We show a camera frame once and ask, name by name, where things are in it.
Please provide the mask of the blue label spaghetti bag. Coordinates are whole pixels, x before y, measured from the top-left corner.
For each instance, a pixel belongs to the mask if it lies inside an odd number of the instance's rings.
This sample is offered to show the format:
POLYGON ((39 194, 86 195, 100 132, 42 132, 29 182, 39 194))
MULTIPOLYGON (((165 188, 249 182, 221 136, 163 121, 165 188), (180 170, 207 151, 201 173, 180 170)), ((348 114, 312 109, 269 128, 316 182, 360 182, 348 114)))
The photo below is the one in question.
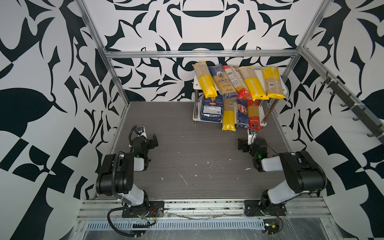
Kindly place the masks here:
POLYGON ((219 87, 223 99, 232 99, 238 97, 238 93, 236 92, 234 85, 232 84, 228 74, 221 64, 216 66, 209 66, 208 69, 214 79, 214 82, 219 87))

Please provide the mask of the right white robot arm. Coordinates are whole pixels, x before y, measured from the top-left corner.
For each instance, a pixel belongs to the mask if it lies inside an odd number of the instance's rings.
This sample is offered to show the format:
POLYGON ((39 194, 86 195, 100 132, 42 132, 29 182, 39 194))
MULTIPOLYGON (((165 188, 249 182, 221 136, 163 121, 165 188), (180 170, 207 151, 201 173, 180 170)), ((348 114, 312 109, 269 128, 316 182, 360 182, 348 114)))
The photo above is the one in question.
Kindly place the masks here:
POLYGON ((286 203, 301 194, 313 194, 327 186, 324 170, 306 151, 284 152, 268 156, 268 144, 263 138, 238 139, 238 150, 249 153, 255 169, 261 173, 283 172, 285 180, 265 190, 259 200, 245 200, 244 214, 254 216, 285 216, 286 203))

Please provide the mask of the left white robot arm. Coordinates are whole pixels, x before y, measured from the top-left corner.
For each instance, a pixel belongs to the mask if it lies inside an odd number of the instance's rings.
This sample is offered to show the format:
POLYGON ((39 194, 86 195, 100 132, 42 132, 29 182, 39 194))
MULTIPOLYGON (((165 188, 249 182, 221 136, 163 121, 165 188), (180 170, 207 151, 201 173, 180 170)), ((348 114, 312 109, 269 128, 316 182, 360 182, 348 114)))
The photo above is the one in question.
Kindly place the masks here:
POLYGON ((114 197, 122 203, 107 213, 109 226, 121 236, 138 238, 153 227, 156 216, 164 212, 165 202, 150 201, 146 191, 134 184, 134 173, 148 169, 149 150, 159 146, 156 135, 147 137, 145 127, 133 126, 129 133, 129 152, 120 151, 106 155, 98 172, 96 191, 99 195, 114 197), (111 214, 122 212, 123 217, 138 217, 143 223, 134 223, 129 230, 121 230, 112 219, 111 214))

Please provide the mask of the red yellow spaghetti bag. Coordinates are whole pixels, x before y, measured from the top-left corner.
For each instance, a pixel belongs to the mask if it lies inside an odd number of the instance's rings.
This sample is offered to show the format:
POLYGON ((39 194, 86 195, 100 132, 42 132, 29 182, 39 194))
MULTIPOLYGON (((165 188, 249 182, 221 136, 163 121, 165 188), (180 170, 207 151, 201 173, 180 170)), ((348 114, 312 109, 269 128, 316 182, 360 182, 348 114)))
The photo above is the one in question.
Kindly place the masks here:
POLYGON ((249 129, 261 131, 260 111, 258 102, 247 100, 249 129))

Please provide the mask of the yellow spaghetti bag short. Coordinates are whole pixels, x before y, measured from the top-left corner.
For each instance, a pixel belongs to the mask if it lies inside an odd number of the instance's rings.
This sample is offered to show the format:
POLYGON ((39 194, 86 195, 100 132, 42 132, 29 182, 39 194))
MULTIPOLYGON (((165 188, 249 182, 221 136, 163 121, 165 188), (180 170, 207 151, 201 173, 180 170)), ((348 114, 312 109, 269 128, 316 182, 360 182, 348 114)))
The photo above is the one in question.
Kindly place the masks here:
POLYGON ((262 69, 267 97, 270 99, 285 99, 283 85, 281 83, 280 73, 276 67, 266 67, 262 69))

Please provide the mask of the yellow Pastatime bag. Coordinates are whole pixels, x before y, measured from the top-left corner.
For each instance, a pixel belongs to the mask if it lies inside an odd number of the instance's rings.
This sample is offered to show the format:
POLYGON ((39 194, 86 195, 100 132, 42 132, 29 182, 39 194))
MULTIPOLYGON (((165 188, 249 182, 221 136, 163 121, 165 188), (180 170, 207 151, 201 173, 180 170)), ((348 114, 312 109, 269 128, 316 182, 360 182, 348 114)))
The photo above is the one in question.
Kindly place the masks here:
POLYGON ((251 94, 253 101, 269 99, 252 66, 239 67, 239 72, 251 94))
POLYGON ((216 98, 218 96, 213 77, 206 62, 193 64, 199 84, 203 90, 205 98, 216 98))

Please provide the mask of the red label spaghetti bag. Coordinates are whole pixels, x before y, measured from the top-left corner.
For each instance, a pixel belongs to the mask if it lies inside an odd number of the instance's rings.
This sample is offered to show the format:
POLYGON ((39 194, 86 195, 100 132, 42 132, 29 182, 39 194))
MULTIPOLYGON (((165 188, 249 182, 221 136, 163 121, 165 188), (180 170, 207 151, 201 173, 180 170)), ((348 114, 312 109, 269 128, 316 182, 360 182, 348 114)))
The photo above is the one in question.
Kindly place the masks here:
POLYGON ((251 93, 243 80, 238 68, 234 66, 223 66, 223 69, 227 73, 231 83, 233 84, 240 100, 252 100, 251 93))

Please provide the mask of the blue Barilla spaghetti bag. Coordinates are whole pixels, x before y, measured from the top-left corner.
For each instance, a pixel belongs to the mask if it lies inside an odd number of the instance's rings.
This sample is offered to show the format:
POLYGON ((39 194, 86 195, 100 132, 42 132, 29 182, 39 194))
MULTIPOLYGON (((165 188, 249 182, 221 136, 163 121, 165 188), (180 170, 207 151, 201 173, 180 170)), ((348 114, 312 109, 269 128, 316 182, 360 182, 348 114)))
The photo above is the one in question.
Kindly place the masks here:
POLYGON ((237 100, 237 124, 241 128, 249 128, 248 107, 246 100, 237 100))

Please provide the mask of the blue Barilla pasta box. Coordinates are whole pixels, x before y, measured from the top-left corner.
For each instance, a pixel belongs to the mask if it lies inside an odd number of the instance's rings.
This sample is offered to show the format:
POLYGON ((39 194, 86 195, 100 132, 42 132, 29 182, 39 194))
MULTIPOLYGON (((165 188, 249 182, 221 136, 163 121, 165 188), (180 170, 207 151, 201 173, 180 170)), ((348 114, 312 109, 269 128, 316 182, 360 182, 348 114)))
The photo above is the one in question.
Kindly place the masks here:
POLYGON ((223 96, 218 95, 216 98, 206 98, 203 96, 200 110, 200 118, 202 121, 220 123, 223 114, 223 96))

